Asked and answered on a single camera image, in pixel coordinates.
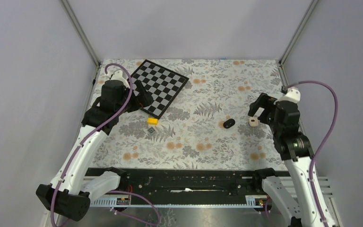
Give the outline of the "beige earbud charging case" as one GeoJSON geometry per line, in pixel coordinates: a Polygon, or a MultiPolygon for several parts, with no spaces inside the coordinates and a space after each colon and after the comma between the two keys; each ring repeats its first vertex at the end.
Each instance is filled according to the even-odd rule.
{"type": "Polygon", "coordinates": [[[256,117],[250,117],[249,118],[249,126],[251,127],[258,127],[259,121],[256,117]]]}

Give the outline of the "black earbud case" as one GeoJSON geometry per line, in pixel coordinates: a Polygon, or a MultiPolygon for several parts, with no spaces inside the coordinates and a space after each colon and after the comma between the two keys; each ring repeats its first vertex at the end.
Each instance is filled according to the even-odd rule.
{"type": "Polygon", "coordinates": [[[234,119],[230,118],[223,122],[223,127],[225,129],[229,129],[229,128],[233,127],[235,125],[235,123],[236,123],[236,121],[234,119]]]}

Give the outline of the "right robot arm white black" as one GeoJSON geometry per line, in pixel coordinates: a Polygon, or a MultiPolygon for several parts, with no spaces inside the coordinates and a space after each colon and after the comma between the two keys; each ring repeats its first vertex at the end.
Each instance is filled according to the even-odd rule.
{"type": "Polygon", "coordinates": [[[282,185],[273,168],[255,171],[252,188],[256,194],[267,194],[282,214],[288,227],[335,227],[337,223],[326,205],[316,169],[315,155],[309,139],[299,131],[300,112],[297,103],[278,101],[265,93],[250,104],[248,116],[258,117],[273,134],[274,147],[284,162],[296,193],[296,199],[282,185]]]}

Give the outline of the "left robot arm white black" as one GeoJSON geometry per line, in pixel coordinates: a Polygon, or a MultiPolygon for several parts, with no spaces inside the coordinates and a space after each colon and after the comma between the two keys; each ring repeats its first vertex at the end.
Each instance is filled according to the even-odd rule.
{"type": "Polygon", "coordinates": [[[121,80],[104,83],[101,95],[84,115],[78,139],[65,163],[49,184],[40,184],[36,189],[36,196],[51,212],[52,218],[58,214],[80,221],[90,204],[104,194],[126,192],[128,182],[123,170],[107,168],[89,183],[83,182],[84,177],[97,150],[118,123],[119,116],[152,103],[152,93],[138,80],[130,85],[121,80]]]}

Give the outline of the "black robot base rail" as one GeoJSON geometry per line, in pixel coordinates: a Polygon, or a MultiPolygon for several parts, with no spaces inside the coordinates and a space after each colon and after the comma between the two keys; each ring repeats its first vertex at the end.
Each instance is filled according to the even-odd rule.
{"type": "MultiPolygon", "coordinates": [[[[279,177],[286,171],[275,171],[279,177]]],[[[144,201],[152,195],[203,194],[265,197],[253,179],[255,171],[123,169],[119,189],[144,201]]],[[[109,192],[108,195],[121,195],[109,192]]]]}

